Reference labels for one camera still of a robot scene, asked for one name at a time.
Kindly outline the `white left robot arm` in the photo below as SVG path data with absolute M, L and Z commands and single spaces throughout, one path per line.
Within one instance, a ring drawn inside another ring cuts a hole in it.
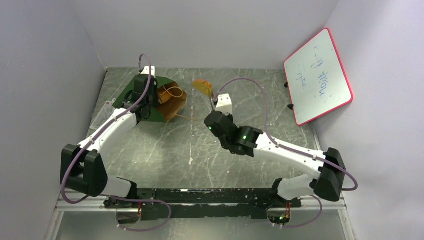
M 85 197 L 112 196 L 126 208 L 134 207 L 139 200 L 136 183 L 109 176 L 102 156 L 129 130 L 151 116 L 158 106 L 158 82 L 155 67 L 145 66 L 129 88 L 117 100 L 112 115 L 92 135 L 77 145 L 68 144 L 61 152 L 61 194 L 65 189 L 82 193 Z

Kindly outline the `metal tongs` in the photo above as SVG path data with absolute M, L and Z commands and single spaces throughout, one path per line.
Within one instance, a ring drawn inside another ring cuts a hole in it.
M 208 103 L 209 103 L 209 105 L 210 105 L 210 111 L 211 111 L 211 112 L 215 111 L 214 96 L 213 96 L 213 95 L 208 96 L 208 97 L 207 97 L 207 99 L 208 99 Z

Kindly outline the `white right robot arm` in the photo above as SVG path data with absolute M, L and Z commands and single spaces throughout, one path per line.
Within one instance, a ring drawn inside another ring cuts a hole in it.
M 269 197 L 275 207 L 282 207 L 288 200 L 308 195 L 316 195 L 330 202 L 340 200 L 346 167 L 337 149 L 312 150 L 269 138 L 264 131 L 255 127 L 238 127 L 233 120 L 232 100 L 228 94 L 219 95 L 212 104 L 214 109 L 205 118 L 204 124 L 219 139 L 223 149 L 239 156 L 281 162 L 303 173 L 299 177 L 277 182 L 276 190 Z

